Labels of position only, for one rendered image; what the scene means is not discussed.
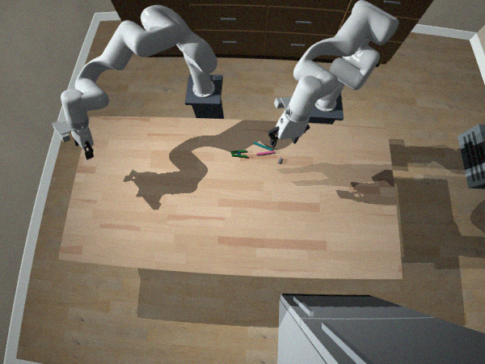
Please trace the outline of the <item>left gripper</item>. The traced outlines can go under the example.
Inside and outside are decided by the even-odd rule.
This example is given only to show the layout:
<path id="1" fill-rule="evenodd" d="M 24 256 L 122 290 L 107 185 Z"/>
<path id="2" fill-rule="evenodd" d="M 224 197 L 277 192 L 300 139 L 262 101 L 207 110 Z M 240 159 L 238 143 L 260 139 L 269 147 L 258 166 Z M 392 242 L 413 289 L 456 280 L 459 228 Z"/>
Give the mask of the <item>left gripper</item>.
<path id="1" fill-rule="evenodd" d="M 276 127 L 268 131 L 268 135 L 271 138 L 270 144 L 272 145 L 272 148 L 275 147 L 278 139 L 284 140 L 291 138 L 293 144 L 296 144 L 299 137 L 310 128 L 308 125 L 309 119 L 310 116 L 308 116 L 306 121 L 294 121 L 288 114 L 283 113 L 278 120 Z M 276 134 L 278 135 L 277 137 L 275 136 Z"/>

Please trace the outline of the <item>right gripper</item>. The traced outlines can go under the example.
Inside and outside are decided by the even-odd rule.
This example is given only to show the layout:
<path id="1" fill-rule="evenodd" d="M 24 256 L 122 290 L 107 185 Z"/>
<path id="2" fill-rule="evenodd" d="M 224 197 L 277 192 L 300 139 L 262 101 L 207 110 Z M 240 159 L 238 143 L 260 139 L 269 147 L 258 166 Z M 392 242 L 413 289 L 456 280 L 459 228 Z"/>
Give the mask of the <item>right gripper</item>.
<path id="1" fill-rule="evenodd" d="M 88 123 L 88 125 L 89 125 L 89 123 Z M 94 157 L 93 149 L 92 149 L 92 146 L 94 145 L 94 143 L 93 143 L 91 131 L 90 131 L 88 125 L 86 126 L 85 129 L 76 129 L 74 131 L 71 131 L 71 133 L 74 137 L 75 145 L 81 146 L 85 150 L 86 160 Z M 88 148 L 88 151 L 86 151 L 86 148 Z"/>

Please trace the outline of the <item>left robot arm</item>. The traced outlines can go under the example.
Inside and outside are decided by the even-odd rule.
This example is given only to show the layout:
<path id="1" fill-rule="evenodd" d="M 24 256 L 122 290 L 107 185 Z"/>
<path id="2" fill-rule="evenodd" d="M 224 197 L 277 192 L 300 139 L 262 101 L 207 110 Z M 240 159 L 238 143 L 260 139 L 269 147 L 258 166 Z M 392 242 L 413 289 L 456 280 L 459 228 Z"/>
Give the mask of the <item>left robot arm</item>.
<path id="1" fill-rule="evenodd" d="M 380 54 L 368 46 L 369 42 L 385 44 L 398 25 L 397 18 L 370 2 L 356 2 L 335 37 L 308 48 L 293 71 L 298 81 L 293 96 L 276 98 L 276 108 L 285 108 L 284 114 L 294 121 L 306 121 L 314 106 L 323 112 L 332 111 L 344 84 L 360 89 L 377 65 Z M 322 55 L 341 57 L 331 63 L 328 71 L 312 61 Z"/>

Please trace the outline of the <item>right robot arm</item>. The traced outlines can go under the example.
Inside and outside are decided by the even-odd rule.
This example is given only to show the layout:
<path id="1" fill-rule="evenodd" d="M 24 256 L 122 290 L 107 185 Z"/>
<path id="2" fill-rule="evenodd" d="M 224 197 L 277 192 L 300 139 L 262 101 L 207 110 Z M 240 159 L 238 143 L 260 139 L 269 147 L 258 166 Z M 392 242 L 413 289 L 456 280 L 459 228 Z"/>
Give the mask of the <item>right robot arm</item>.
<path id="1" fill-rule="evenodd" d="M 95 83 L 97 78 L 105 70 L 123 70 L 134 53 L 149 57 L 177 45 L 190 69 L 194 94 L 205 98 L 214 93 L 209 74 L 217 67 L 217 57 L 175 11 L 161 5 L 149 6 L 141 13 L 141 23 L 145 29 L 133 21 L 122 22 L 103 54 L 82 68 L 75 89 L 62 92 L 66 121 L 52 124 L 63 142 L 70 141 L 68 132 L 86 128 L 87 111 L 108 105 L 108 95 Z"/>

